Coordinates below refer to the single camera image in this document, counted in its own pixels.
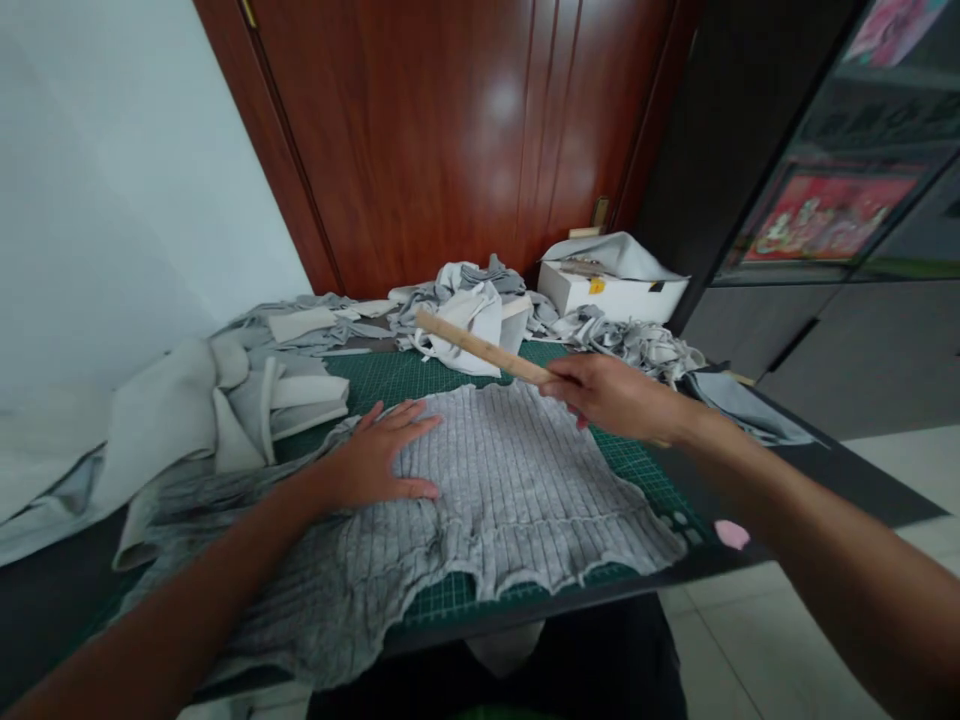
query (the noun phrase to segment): ribbed fabric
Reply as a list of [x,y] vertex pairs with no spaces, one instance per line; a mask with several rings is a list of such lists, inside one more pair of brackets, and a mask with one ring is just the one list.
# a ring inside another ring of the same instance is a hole
[[[274,664],[318,690],[373,664],[414,596],[450,572],[476,578],[477,600],[535,582],[551,593],[609,562],[650,574],[686,546],[617,478],[593,436],[524,383],[428,398],[444,422],[401,452],[399,476],[426,477],[436,501],[366,508],[316,524],[247,611],[210,680]],[[165,488],[149,530],[163,548],[126,611],[184,567],[277,480],[349,437],[341,423],[317,454],[246,474]]]

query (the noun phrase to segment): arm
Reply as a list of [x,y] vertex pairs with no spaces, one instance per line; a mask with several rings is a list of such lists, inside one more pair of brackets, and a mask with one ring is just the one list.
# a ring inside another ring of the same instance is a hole
[[549,366],[541,393],[581,418],[690,454],[777,556],[824,634],[896,717],[960,711],[960,581],[881,523],[798,472],[719,413],[614,358]]
[[400,449],[439,416],[414,422],[407,401],[378,423],[377,405],[343,447],[283,481],[200,558],[81,648],[4,717],[174,718],[189,702],[246,607],[318,518],[399,498],[436,498],[433,483],[398,480]]

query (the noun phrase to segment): wooden ruler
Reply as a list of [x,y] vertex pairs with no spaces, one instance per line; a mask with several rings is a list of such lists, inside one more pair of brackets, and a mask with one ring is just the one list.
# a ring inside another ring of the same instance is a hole
[[452,325],[443,318],[439,318],[422,308],[417,310],[416,322],[418,328],[422,328],[431,335],[436,335],[438,338],[466,350],[471,355],[476,355],[481,360],[485,360],[501,370],[506,370],[514,377],[520,378],[531,385],[539,386],[544,383],[562,379],[559,375],[550,372],[546,368],[542,368],[529,360],[524,360],[512,353],[508,353],[499,345],[494,345],[493,343],[478,338],[469,330],[458,328],[456,325]]

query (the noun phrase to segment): left hand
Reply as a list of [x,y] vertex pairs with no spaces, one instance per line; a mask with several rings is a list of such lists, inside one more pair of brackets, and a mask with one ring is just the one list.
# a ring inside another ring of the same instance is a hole
[[387,500],[434,500],[440,496],[429,480],[398,478],[392,469],[400,450],[442,421],[439,415],[417,421],[426,405],[425,400],[405,400],[377,422],[383,412],[383,401],[378,401],[361,418],[353,437],[303,471],[303,490],[320,501],[322,513]]

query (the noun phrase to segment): cardboard box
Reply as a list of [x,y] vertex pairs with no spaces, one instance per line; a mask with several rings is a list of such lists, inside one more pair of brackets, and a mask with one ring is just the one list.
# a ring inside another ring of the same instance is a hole
[[651,320],[665,323],[673,315],[688,279],[647,282],[604,274],[599,281],[560,270],[560,261],[540,263],[537,291],[566,315],[581,305],[596,305],[610,320]]

